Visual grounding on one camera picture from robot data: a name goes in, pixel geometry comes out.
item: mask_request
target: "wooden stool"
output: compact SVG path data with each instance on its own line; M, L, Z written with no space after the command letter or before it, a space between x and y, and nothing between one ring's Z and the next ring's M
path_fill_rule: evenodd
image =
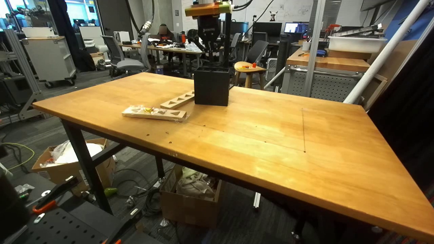
M236 71L235 73L235 85L237 86L239 83L239 79L240 79L240 75L241 73L245 73L247 75L246 78L246 88L252 88L252 78L253 78L253 74L259 74L259 85L261 87L261 90L264 90L264 83L265 83L265 78L264 78L264 74L267 71L264 68L261 68L259 66L256 66L256 68L252 68L252 64L248 63L248 62L237 62L234 66L234 69Z

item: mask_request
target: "wooden block with triangular holes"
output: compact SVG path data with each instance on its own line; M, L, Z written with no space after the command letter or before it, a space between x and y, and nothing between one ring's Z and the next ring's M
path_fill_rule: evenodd
M175 97L167 102L160 104L162 109L176 109L194 100L194 91L187 92L181 96Z
M147 111L146 109L141 107L130 106L122 112L122 116L173 121L183 121L187 117L186 111L154 108L148 109L150 111Z

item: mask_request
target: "yellow cable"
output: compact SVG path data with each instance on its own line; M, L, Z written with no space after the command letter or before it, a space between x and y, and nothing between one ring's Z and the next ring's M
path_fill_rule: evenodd
M3 142L3 144L6 144L6 145L15 145L15 146L21 146L21 147L24 147L24 148L26 148L26 149L28 149L28 150L30 150L30 151L32 152L32 156L31 156L29 159L27 159L26 161L20 163L19 165L15 165L15 166L13 166L13 167L7 169L8 171L10 171L11 169L14 169L14 168L20 167L21 165L23 165L23 164L27 163L28 161L30 161L30 160L35 156L35 151L33 151L32 149L30 149L29 147L27 147L27 146L25 146L25 145L23 145L23 144L12 143L12 142Z

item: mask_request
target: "white plastic bin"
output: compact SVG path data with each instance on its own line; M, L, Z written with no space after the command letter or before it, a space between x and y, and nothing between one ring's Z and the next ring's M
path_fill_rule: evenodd
M386 38L363 38L331 36L329 50L355 52L355 53L378 53Z

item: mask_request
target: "white cabinet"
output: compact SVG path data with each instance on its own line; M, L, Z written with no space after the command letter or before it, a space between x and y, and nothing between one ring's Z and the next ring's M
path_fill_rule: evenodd
M29 54L39 80L51 82L75 78L76 67L64 36L32 37L21 41Z

